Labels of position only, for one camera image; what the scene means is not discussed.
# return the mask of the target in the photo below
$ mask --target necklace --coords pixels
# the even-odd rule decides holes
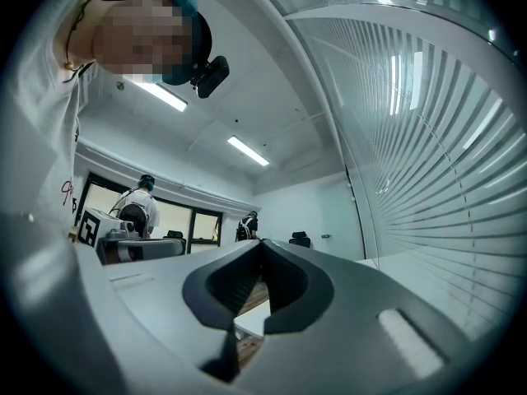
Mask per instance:
[[[69,79],[68,81],[66,81],[66,82],[71,81],[75,77],[77,72],[84,67],[84,65],[82,64],[80,67],[73,68],[73,63],[70,62],[70,60],[69,60],[69,52],[68,52],[68,50],[69,50],[69,41],[72,38],[73,31],[75,31],[77,29],[77,25],[79,24],[79,22],[82,21],[82,19],[84,19],[84,10],[86,9],[86,6],[88,5],[88,3],[90,1],[91,0],[86,0],[81,5],[81,10],[79,11],[79,14],[77,15],[77,18],[73,22],[73,25],[72,25],[71,29],[68,32],[68,37],[66,38],[66,62],[64,63],[64,68],[67,69],[67,70],[70,70],[70,71],[72,71],[74,73],[73,77],[71,79]]]

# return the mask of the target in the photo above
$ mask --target white t-shirt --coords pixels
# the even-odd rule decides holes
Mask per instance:
[[[117,204],[112,212],[112,215],[117,216],[119,211],[129,205],[130,203],[137,203],[140,205],[148,215],[148,226],[157,227],[159,226],[159,221],[161,215],[159,213],[159,207],[157,206],[157,200],[149,193],[143,190],[136,190],[133,193],[130,193],[127,197],[123,198],[121,202]]]
[[[31,177],[42,183],[36,200],[25,201],[21,207],[29,206],[37,221],[61,231],[70,229],[74,222],[72,181],[79,134],[79,86],[78,77],[63,83],[65,72],[54,56],[53,43],[78,1],[43,2],[13,49],[2,84],[7,115],[25,116],[51,156],[50,169],[41,177]],[[36,159],[40,156],[44,157],[35,153]]]

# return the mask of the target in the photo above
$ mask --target wooden floor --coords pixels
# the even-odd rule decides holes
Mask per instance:
[[[254,309],[267,300],[269,300],[267,286],[265,285],[265,282],[259,281],[256,283],[256,286],[254,286],[254,289],[245,302],[244,307],[241,309],[240,315]],[[240,369],[247,366],[263,343],[264,340],[251,336],[247,336],[237,342],[236,348],[238,350],[238,363],[240,364]]]

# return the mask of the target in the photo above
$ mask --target person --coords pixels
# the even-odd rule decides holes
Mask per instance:
[[[110,215],[119,216],[120,211],[130,203],[136,203],[147,213],[148,236],[159,226],[161,214],[157,200],[151,195],[156,180],[149,174],[144,174],[138,181],[138,188],[124,192],[115,204]]]
[[[20,190],[13,206],[30,209],[37,221],[64,234],[71,228],[83,68],[97,62],[134,81],[179,85],[210,54],[208,39],[202,40],[209,33],[195,0],[45,0],[19,37],[0,86],[7,114],[0,128],[22,122],[22,136],[35,151],[43,148],[42,159],[31,160],[31,175],[19,174],[35,191]],[[28,145],[20,138],[12,142],[12,151]]]
[[[236,241],[257,239],[256,231],[258,231],[258,212],[251,211],[238,223]]]

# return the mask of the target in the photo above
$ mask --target window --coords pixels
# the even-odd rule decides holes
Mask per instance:
[[[82,191],[76,224],[85,208],[109,212],[127,187],[90,174]],[[187,253],[198,253],[219,247],[222,236],[222,214],[189,207],[156,197],[161,214],[159,226],[152,232],[153,239],[162,239],[169,231],[180,231],[187,240]]]

